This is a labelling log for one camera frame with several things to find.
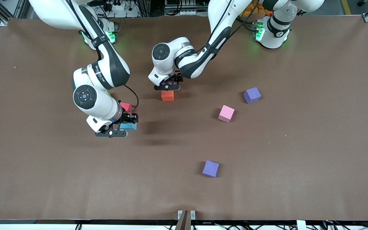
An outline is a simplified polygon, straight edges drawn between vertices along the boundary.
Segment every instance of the foam cube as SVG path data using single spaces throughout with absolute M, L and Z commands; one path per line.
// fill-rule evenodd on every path
M 210 177 L 216 177 L 218 166 L 219 166 L 219 163 L 215 163 L 210 160 L 207 160 L 205 162 L 205 166 L 203 169 L 203 175 L 210 176 Z
M 161 99 L 164 102 L 172 102 L 174 101 L 174 91 L 162 91 L 161 92 Z
M 223 106 L 221 112 L 219 113 L 218 119 L 224 122 L 230 122 L 232 115 L 234 114 L 235 109 L 230 108 L 228 106 Z
M 247 103 L 250 104 L 250 103 L 257 102 L 261 98 L 261 95 L 260 95 L 258 88 L 255 87 L 255 88 L 246 90 L 244 93 L 244 97 L 245 97 L 245 100 L 247 100 Z
M 130 109 L 133 109 L 133 106 L 129 103 L 120 102 L 120 105 L 123 107 L 124 110 L 129 111 Z
M 137 123 L 130 123 L 130 122 L 122 122 L 120 124 L 120 129 L 126 131 L 136 131 L 137 130 Z

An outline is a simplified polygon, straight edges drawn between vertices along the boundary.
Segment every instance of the green led light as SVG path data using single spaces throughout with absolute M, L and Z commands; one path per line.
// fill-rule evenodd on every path
M 257 32 L 257 41 L 261 41 L 263 34 L 265 33 L 265 28 L 262 28 L 259 32 Z
M 85 42 L 88 43 L 88 41 L 86 40 L 86 36 L 85 36 L 85 34 L 83 32 L 82 32 L 82 36 L 85 39 Z
M 114 43 L 116 41 L 116 39 L 115 39 L 115 37 L 113 35 L 113 32 L 107 32 L 106 31 L 105 33 L 106 33 L 107 37 L 110 39 L 110 42 L 111 43 Z
M 288 29 L 288 31 L 286 32 L 285 39 L 283 41 L 286 41 L 286 39 L 288 38 L 289 31 L 290 31 L 290 29 Z

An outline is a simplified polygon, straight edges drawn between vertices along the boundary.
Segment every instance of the light blue cube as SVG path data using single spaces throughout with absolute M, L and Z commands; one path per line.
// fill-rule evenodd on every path
M 126 130 L 126 131 L 136 131 L 137 130 L 137 123 L 130 123 L 130 122 L 122 122 L 120 124 L 120 129 Z
M 245 100 L 247 100 L 247 103 L 254 103 L 257 102 L 261 98 L 261 94 L 257 87 L 248 89 L 244 93 Z

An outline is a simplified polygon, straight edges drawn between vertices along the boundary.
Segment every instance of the pink cube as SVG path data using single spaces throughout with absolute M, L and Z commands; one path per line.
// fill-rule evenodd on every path
M 133 106 L 129 103 L 120 102 L 120 105 L 123 107 L 124 110 L 129 111 L 130 109 L 133 109 Z
M 228 106 L 223 106 L 221 112 L 219 113 L 218 119 L 221 121 L 229 123 L 231 121 L 232 115 L 234 114 L 235 109 L 230 108 Z

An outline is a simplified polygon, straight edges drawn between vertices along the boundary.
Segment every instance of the orange cube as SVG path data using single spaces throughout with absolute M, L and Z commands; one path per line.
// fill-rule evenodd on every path
M 162 91 L 161 92 L 161 99 L 164 102 L 172 102 L 174 101 L 174 91 Z

